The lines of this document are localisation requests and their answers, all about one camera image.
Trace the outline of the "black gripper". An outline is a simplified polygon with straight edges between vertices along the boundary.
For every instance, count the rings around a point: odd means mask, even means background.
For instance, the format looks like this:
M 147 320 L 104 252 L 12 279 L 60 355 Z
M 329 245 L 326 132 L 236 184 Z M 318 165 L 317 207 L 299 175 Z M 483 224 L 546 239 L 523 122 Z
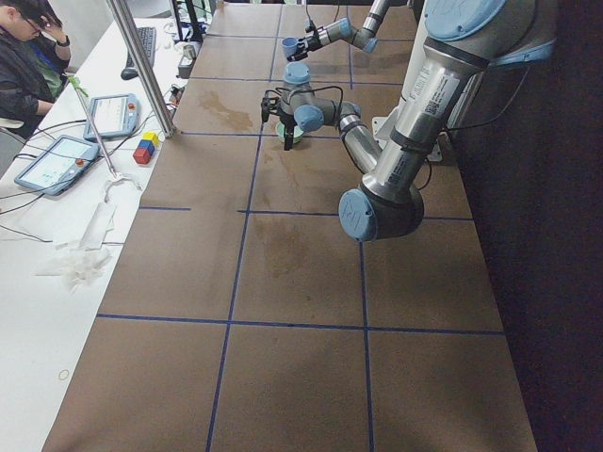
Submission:
M 287 58 L 289 62 L 301 61 L 307 58 L 307 53 L 321 48 L 320 35 L 318 32 L 307 33 L 304 39 L 298 39 L 297 46 L 303 48 L 303 52 L 291 55 Z
M 277 108 L 280 121 L 276 124 L 276 133 L 278 137 L 284 137 L 284 150 L 289 151 L 294 144 L 294 116 L 284 111 L 281 107 Z

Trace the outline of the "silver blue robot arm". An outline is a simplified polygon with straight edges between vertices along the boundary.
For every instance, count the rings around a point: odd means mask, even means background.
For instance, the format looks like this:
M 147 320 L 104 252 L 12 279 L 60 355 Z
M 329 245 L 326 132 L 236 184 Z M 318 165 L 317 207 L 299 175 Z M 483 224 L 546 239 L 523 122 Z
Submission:
M 381 128 L 370 131 L 357 105 L 316 95 L 304 59 L 339 40 L 373 51 L 388 8 L 385 1 L 374 2 L 361 27 L 344 18 L 322 27 L 309 24 L 303 38 L 284 39 L 285 90 L 262 103 L 263 116 L 276 115 L 284 125 L 286 146 L 292 145 L 295 130 L 336 128 L 362 172 L 360 185 L 342 195 L 338 215 L 346 234 L 363 242 L 417 228 L 424 204 L 416 175 L 466 96 L 467 83 L 496 66 L 549 57 L 559 13 L 555 1 L 426 2 L 399 104 Z
M 288 37 L 282 40 L 282 49 L 287 61 L 300 61 L 311 52 L 315 52 L 336 41 L 342 40 L 366 53 L 372 53 L 377 45 L 376 35 L 383 19 L 390 8 L 390 1 L 377 0 L 371 8 L 360 28 L 356 28 L 348 17 L 337 19 L 324 26 L 316 26 L 308 7 L 305 7 L 305 36 Z

